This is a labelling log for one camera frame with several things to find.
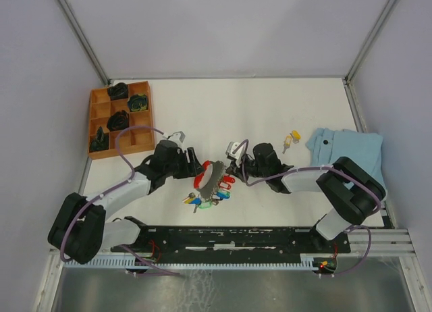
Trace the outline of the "bunch of coloured key tags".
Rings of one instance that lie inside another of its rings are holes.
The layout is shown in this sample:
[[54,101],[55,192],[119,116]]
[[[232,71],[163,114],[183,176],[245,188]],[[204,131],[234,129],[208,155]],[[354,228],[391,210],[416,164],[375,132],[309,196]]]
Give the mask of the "bunch of coloured key tags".
[[209,195],[204,195],[203,189],[195,188],[194,192],[190,192],[182,202],[185,205],[193,206],[193,213],[196,213],[199,209],[210,209],[218,206],[220,202],[230,199],[231,189],[235,183],[236,179],[233,176],[225,174],[216,183],[215,188]]

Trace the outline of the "yellow tagged key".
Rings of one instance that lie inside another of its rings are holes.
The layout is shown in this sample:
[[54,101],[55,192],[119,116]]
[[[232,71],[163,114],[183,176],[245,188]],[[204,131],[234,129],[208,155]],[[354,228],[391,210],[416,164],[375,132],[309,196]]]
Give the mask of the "yellow tagged key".
[[292,144],[292,136],[287,135],[283,142],[283,151],[282,151],[283,154],[286,153],[286,151],[290,148],[291,144]]

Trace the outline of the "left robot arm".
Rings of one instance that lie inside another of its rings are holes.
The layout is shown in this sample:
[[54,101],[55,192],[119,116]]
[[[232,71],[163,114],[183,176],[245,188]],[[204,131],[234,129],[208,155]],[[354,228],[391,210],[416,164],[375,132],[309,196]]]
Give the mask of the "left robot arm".
[[128,245],[143,251],[149,245],[144,224],[134,217],[116,222],[109,218],[132,203],[155,192],[166,179],[196,177],[204,171],[192,147],[182,149],[172,140],[160,141],[153,154],[120,183],[92,196],[69,194],[48,233],[48,243],[65,262],[88,263],[102,249]]

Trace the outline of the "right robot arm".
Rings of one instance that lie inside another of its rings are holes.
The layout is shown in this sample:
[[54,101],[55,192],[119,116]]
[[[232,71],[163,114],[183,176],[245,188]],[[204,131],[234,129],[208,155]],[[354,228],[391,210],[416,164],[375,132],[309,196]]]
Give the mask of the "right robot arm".
[[330,165],[294,167],[281,162],[273,145],[260,143],[247,154],[248,141],[231,142],[225,154],[227,172],[247,186],[265,183],[276,193],[322,192],[332,209],[313,226],[310,245],[325,252],[342,232],[359,228],[377,213],[386,199],[384,187],[349,157]]

